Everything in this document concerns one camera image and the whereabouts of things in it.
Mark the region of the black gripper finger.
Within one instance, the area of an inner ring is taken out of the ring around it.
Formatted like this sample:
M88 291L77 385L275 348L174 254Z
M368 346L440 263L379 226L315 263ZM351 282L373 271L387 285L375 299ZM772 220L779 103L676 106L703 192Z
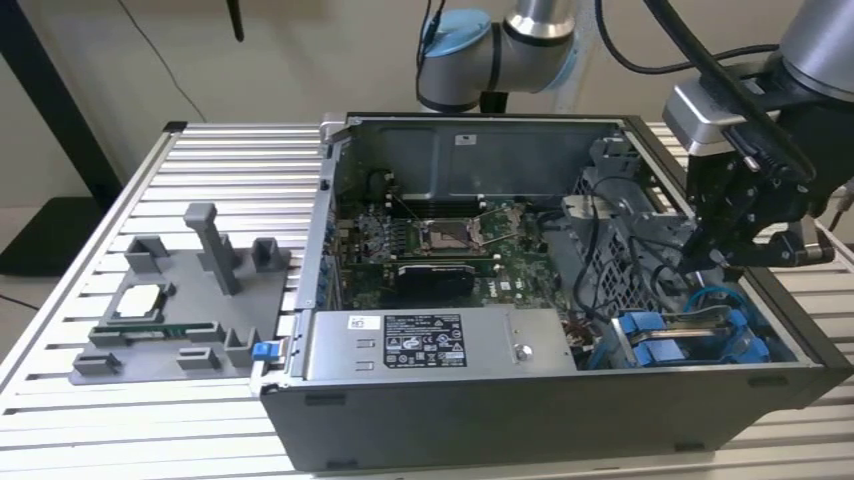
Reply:
M698 213L680 249L679 271L702 271L723 265L748 266L748 220L744 213Z
M736 242L730 249L732 266L807 266L834 259L834 246L814 219L788 222L766 243Z

